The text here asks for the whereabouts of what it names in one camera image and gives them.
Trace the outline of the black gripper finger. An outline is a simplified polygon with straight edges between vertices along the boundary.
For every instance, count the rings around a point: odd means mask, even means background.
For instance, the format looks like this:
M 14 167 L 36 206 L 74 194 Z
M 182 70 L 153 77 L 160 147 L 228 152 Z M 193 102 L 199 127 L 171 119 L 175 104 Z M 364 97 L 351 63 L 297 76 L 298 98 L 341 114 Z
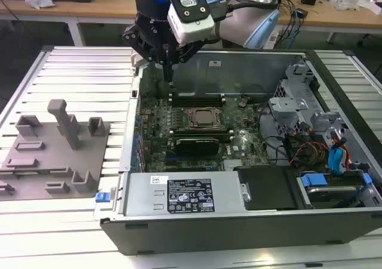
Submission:
M 168 48 L 168 82 L 172 81 L 174 66 L 185 63 L 191 59 L 204 45 L 203 41 L 191 42 L 180 46 L 170 45 Z
M 126 28 L 122 37 L 142 58 L 160 65 L 163 79 L 168 82 L 167 53 L 163 49 L 159 31 L 155 26 L 134 24 Z

